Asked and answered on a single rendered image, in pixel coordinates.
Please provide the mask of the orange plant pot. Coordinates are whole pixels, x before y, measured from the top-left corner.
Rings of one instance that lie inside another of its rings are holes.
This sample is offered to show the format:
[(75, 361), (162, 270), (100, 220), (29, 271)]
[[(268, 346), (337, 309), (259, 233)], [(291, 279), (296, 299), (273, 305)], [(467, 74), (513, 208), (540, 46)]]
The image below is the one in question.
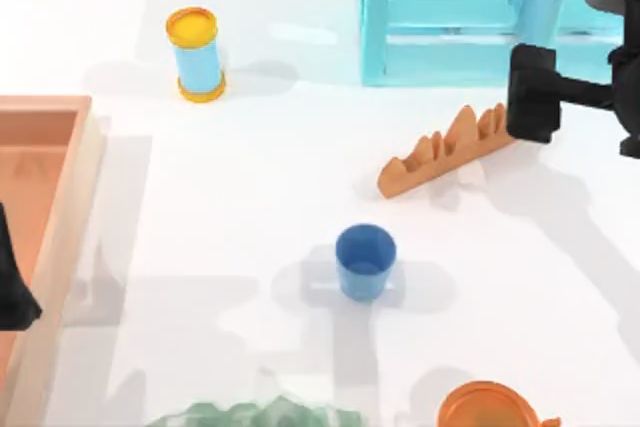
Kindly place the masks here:
[(540, 420), (528, 401), (492, 381), (472, 381), (442, 402), (436, 427), (561, 427), (561, 419)]

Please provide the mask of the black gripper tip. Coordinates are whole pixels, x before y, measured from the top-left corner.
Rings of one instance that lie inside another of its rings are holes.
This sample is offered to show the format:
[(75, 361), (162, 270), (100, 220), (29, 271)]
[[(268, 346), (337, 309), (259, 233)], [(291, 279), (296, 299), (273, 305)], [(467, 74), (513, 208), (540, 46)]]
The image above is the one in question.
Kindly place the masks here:
[(4, 205), (0, 203), (0, 331), (26, 331), (42, 308), (19, 271)]

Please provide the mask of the shallow salmon-coloured box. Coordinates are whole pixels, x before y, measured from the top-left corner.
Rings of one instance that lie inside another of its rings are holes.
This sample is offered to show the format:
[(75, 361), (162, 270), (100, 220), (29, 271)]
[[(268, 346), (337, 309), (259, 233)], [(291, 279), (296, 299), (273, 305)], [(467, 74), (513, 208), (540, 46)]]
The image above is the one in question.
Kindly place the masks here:
[(42, 424), (103, 150), (90, 97), (0, 95), (0, 229), (42, 309), (0, 332), (0, 427)]

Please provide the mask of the brown bread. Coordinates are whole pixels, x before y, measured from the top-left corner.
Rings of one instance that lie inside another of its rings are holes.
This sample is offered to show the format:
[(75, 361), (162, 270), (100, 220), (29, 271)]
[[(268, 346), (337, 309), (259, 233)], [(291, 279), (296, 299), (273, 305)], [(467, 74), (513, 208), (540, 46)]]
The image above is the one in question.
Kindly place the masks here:
[(393, 157), (378, 176), (377, 187), (386, 199), (404, 194), (472, 161), (511, 144), (506, 131), (506, 108), (498, 103), (477, 116), (466, 105), (446, 133), (421, 136), (404, 159)]

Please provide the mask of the light blue rack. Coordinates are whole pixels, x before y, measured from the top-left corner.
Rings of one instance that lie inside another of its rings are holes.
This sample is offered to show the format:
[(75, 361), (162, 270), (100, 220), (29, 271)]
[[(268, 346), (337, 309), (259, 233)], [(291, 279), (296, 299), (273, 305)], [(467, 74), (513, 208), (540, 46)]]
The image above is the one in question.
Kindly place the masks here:
[(359, 0), (361, 78), (379, 86), (504, 84), (512, 47), (552, 48), (558, 70), (606, 81), (622, 19), (585, 0)]

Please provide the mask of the blue cup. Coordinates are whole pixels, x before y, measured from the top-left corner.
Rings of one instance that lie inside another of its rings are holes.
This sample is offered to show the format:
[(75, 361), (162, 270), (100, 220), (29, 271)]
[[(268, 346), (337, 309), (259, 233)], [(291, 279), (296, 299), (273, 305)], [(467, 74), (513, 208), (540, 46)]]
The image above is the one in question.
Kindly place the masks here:
[(376, 300), (384, 291), (396, 255), (395, 240), (382, 227), (364, 223), (345, 229), (335, 244), (342, 292), (358, 302)]

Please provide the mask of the yellow and blue can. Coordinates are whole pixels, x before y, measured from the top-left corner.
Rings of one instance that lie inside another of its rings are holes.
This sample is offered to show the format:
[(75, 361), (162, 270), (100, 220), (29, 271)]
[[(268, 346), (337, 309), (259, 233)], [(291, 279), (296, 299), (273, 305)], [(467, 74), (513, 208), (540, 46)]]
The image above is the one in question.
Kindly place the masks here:
[(217, 50), (214, 14), (202, 7), (185, 7), (169, 16), (165, 29), (174, 49), (181, 95), (195, 103), (219, 98), (226, 81)]

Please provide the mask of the green leafy plant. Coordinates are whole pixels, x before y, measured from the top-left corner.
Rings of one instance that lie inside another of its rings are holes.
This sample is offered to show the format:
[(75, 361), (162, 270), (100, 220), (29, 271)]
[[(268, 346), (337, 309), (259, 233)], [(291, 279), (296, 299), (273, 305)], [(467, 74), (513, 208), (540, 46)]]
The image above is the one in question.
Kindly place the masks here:
[(313, 407), (280, 395), (259, 405), (241, 402), (223, 409), (196, 402), (183, 411), (159, 417), (144, 427), (368, 427), (353, 410), (331, 405)]

